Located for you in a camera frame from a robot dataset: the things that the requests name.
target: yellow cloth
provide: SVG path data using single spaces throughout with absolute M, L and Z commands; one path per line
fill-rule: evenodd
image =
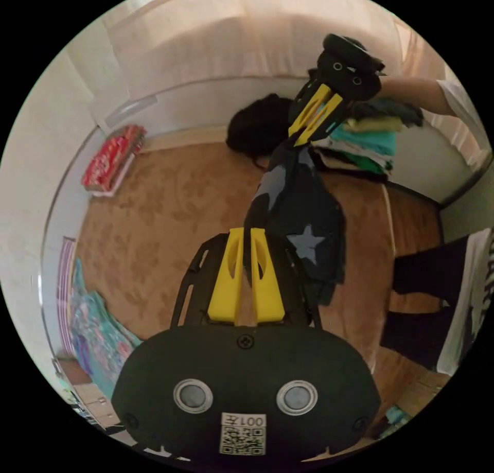
M 351 118 L 343 124 L 347 132 L 400 132 L 403 128 L 401 119 L 396 116 L 385 116 L 383 118 L 365 118 L 359 121 Z

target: colorful blanket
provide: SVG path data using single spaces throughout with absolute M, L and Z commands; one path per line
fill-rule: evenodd
M 75 356 L 100 391 L 111 399 L 126 359 L 141 340 L 107 311 L 96 291 L 87 292 L 78 258 L 74 265 L 71 307 Z

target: white cloth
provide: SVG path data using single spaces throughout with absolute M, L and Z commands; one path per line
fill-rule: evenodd
M 489 149 L 489 138 L 467 91 L 462 85 L 455 82 L 448 80 L 438 80 L 437 82 L 443 89 L 449 106 L 472 132 L 479 147 L 481 149 Z

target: wooden furniture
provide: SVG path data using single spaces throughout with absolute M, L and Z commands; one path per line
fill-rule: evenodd
M 99 425 L 107 428 L 120 423 L 110 400 L 91 381 L 77 360 L 57 359 L 56 363 L 63 379 L 72 386 L 74 394 Z
M 95 384 L 75 385 L 74 391 L 81 402 L 84 403 L 86 409 L 103 428 L 120 423 L 120 419 L 115 413 L 110 400 L 103 396 Z

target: dark fabric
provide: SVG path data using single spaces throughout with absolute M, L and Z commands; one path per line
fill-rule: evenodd
M 351 108 L 351 118 L 357 121 L 365 118 L 395 116 L 407 127 L 424 126 L 422 109 L 411 104 L 403 104 L 393 99 L 382 97 L 367 102 L 356 102 Z
M 270 94 L 240 110 L 230 121 L 226 144 L 249 157 L 271 155 L 288 138 L 291 99 Z
M 388 312 L 381 346 L 435 372 L 453 315 L 454 307 L 435 313 Z
M 393 289 L 397 293 L 427 293 L 446 300 L 449 307 L 435 313 L 388 312 L 381 346 L 436 370 L 460 294 L 467 241 L 468 236 L 396 258 Z M 468 334 L 470 321 L 468 317 Z
M 326 190 L 308 148 L 293 148 L 296 138 L 273 153 L 244 227 L 287 237 L 312 281 L 318 303 L 326 305 L 335 285 L 344 279 L 345 217 Z M 250 281 L 249 234 L 245 235 L 244 266 Z
M 393 289 L 399 294 L 427 293 L 456 306 L 467 242 L 465 236 L 446 245 L 397 257 Z

